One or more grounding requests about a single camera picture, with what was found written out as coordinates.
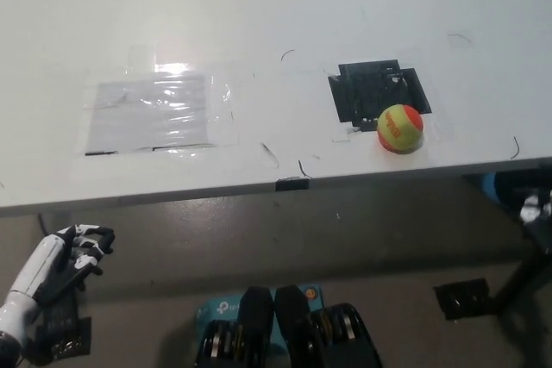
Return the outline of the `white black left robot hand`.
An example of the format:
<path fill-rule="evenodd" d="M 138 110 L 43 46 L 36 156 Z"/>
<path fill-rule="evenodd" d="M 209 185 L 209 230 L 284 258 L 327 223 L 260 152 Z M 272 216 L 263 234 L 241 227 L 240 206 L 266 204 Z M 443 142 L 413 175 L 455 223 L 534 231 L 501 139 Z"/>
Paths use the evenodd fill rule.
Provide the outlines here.
<path fill-rule="evenodd" d="M 99 263 L 112 253 L 115 237 L 111 228 L 85 224 L 49 234 L 32 252 L 9 291 L 40 306 L 56 302 L 68 291 L 82 287 L 91 274 L 103 273 Z"/>

